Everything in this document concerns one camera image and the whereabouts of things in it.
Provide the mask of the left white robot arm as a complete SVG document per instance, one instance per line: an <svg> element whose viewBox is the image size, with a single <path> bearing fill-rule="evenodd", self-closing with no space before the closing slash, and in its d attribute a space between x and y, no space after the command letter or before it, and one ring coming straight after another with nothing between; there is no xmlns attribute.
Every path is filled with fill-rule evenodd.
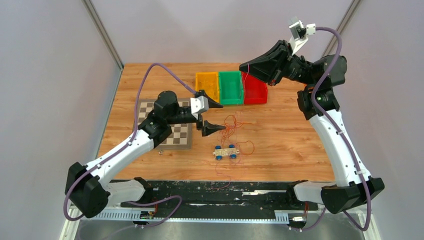
<svg viewBox="0 0 424 240"><path fill-rule="evenodd" d="M155 149L172 133L176 124L195 123L206 137L223 130L223 125L203 120L202 113L223 105L211 99L204 90L195 92L188 106L180 106L175 92L161 92L153 103L152 111L141 122L135 123L132 134L103 156L82 165L75 162L69 167L65 185L63 212L68 220L68 203L74 204L86 218L98 215L105 207L124 202L136 202L147 207L153 193L139 178L122 182L112 179L138 157Z"/></svg>

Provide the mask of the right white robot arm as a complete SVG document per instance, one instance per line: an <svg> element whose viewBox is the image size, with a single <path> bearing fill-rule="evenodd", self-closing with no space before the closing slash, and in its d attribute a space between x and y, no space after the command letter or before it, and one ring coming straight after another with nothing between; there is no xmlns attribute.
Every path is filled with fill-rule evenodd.
<svg viewBox="0 0 424 240"><path fill-rule="evenodd" d="M304 84L297 104L318 134L331 162L333 183L295 181L285 195L286 204L298 209L305 202L326 207L332 214L365 205L385 189L359 158L344 127L340 105L333 88L345 83L347 59L326 55L310 62L293 54L290 44L279 40L266 53L240 64L239 70L270 86L283 78Z"/></svg>

